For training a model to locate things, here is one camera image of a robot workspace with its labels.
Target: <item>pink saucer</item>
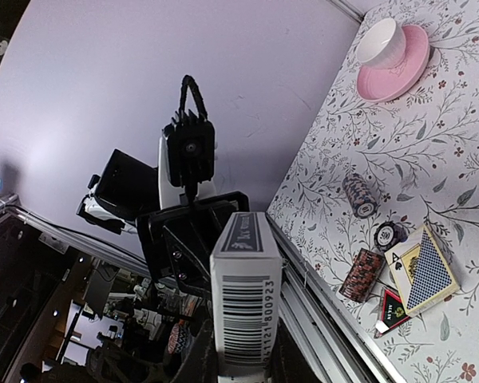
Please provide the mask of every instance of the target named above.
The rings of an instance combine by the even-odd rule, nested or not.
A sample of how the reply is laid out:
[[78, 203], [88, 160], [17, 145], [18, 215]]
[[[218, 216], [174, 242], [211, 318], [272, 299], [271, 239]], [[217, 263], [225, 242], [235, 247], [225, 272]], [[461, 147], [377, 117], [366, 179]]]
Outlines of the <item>pink saucer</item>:
[[424, 73], [430, 59], [430, 41], [420, 26], [403, 26], [406, 36], [405, 60], [392, 69], [363, 66], [358, 73], [357, 91], [369, 102], [385, 102], [408, 92]]

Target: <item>white cup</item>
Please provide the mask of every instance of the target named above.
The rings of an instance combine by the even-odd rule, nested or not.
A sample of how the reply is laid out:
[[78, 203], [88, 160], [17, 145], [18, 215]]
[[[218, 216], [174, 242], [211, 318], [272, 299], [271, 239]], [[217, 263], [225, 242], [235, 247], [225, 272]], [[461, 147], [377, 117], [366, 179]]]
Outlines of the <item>white cup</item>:
[[384, 18], [366, 32], [357, 47], [357, 59], [373, 69], [390, 69], [405, 59], [406, 36], [393, 18]]

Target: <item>cardboard box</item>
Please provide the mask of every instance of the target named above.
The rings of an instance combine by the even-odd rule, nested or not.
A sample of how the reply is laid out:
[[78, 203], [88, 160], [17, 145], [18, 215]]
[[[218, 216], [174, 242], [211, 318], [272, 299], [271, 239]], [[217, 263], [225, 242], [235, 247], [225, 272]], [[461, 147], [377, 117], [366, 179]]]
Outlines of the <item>cardboard box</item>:
[[264, 213], [234, 213], [211, 256], [219, 375], [264, 382], [279, 320], [282, 257]]
[[419, 227], [385, 253], [405, 312], [420, 314], [460, 290], [431, 230]]

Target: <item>red flower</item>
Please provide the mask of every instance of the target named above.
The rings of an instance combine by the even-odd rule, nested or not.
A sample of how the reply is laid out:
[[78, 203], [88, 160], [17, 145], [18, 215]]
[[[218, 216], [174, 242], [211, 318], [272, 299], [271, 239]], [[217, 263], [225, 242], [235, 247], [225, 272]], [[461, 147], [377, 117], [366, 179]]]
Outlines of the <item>red flower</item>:
[[463, 372], [461, 373], [460, 378], [466, 379], [467, 381], [472, 381], [472, 378], [477, 375], [475, 368], [476, 368], [475, 365], [469, 365], [468, 363], [463, 363], [463, 366], [461, 367]]
[[461, 149], [460, 147], [458, 147], [456, 149], [456, 152], [454, 152], [454, 154], [458, 157], [461, 157], [461, 155], [464, 153], [465, 151], [463, 149]]

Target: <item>table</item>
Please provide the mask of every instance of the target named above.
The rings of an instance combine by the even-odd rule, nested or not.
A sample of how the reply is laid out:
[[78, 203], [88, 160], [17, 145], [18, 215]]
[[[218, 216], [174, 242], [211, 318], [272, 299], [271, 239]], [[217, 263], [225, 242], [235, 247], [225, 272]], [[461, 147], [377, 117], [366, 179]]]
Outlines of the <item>table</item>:
[[[372, 105], [358, 96], [355, 48], [375, 22], [418, 24], [431, 58], [404, 96]], [[364, 175], [380, 202], [353, 216], [341, 182]], [[268, 213], [337, 291], [380, 223], [427, 223], [461, 291], [376, 340], [407, 381], [479, 381], [479, 0], [397, 0], [368, 13]], [[382, 285], [364, 304], [341, 297], [374, 336]]]

